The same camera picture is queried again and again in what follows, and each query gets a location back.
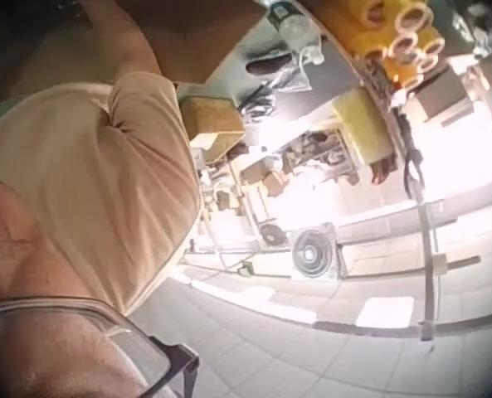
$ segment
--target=beige t-shirt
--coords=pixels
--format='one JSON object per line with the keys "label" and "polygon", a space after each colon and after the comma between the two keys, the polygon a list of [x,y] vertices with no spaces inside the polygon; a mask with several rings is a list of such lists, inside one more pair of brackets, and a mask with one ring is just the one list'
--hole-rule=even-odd
{"label": "beige t-shirt", "polygon": [[145,72],[22,101],[0,119],[0,181],[122,313],[179,261],[201,210],[173,84]]}

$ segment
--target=fan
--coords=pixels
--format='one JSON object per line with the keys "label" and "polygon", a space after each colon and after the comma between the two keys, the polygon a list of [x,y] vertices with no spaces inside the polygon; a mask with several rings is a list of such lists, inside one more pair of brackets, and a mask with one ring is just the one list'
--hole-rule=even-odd
{"label": "fan", "polygon": [[259,232],[262,235],[262,240],[269,247],[282,246],[288,243],[286,233],[276,224],[263,223],[259,225]]}
{"label": "fan", "polygon": [[338,280],[341,259],[332,223],[298,230],[290,237],[293,280]]}

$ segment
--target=packing tape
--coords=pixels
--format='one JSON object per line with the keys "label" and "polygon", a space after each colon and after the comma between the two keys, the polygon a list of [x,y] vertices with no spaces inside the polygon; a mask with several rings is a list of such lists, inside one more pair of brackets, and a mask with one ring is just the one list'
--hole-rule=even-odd
{"label": "packing tape", "polygon": [[336,37],[342,47],[351,56],[362,58],[380,58],[386,55],[389,43],[394,38],[381,35],[380,31],[370,31],[347,10],[335,2],[327,2],[320,11],[323,25]]}
{"label": "packing tape", "polygon": [[417,69],[420,73],[428,73],[436,67],[439,62],[439,56],[422,55],[416,60]]}
{"label": "packing tape", "polygon": [[392,39],[391,44],[387,49],[388,56],[396,58],[416,49],[418,37],[415,32],[397,33],[397,30],[393,27],[391,30],[396,33],[396,36]]}
{"label": "packing tape", "polygon": [[342,4],[365,27],[378,29],[383,26],[383,0],[342,0]]}
{"label": "packing tape", "polygon": [[413,48],[410,51],[406,51],[404,53],[397,54],[393,58],[395,58],[395,60],[399,64],[409,65],[409,64],[412,64],[414,62],[419,61],[419,59],[421,57],[422,57],[421,50],[419,50],[418,48]]}
{"label": "packing tape", "polygon": [[334,112],[345,129],[343,134],[351,143],[362,164],[370,165],[394,153],[382,114],[369,93],[357,88],[333,101]]}
{"label": "packing tape", "polygon": [[421,29],[417,35],[418,47],[428,56],[437,56],[445,48],[445,39],[432,26]]}
{"label": "packing tape", "polygon": [[424,76],[417,68],[416,62],[403,65],[392,58],[384,61],[387,76],[395,83],[401,85],[406,91],[415,89],[422,81]]}
{"label": "packing tape", "polygon": [[417,32],[426,23],[428,6],[414,0],[383,0],[384,14],[399,33]]}

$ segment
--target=table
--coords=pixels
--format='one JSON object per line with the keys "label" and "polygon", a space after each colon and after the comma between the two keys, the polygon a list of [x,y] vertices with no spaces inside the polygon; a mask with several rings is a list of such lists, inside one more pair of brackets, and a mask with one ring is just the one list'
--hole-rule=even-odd
{"label": "table", "polygon": [[[249,75],[245,66],[252,54],[262,54],[280,46],[282,38],[277,30],[262,19],[234,51],[222,62],[213,77],[202,87],[180,85],[178,98],[190,95],[230,98],[239,105],[261,84],[259,78]],[[338,49],[329,41],[324,43],[325,62],[320,66],[305,67],[313,87],[311,91],[295,94],[275,93],[277,115],[255,127],[246,128],[248,146],[267,147],[265,153],[241,155],[234,162],[237,171],[244,170],[292,139],[304,133],[311,125],[334,115],[332,99],[360,85],[360,79]]]}

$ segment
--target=bottle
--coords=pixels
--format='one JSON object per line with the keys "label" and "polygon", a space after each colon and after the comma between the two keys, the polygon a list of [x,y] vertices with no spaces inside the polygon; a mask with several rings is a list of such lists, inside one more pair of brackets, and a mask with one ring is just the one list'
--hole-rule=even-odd
{"label": "bottle", "polygon": [[291,2],[273,2],[268,20],[277,29],[288,47],[315,65],[324,62],[321,51],[321,31],[308,17],[303,15]]}

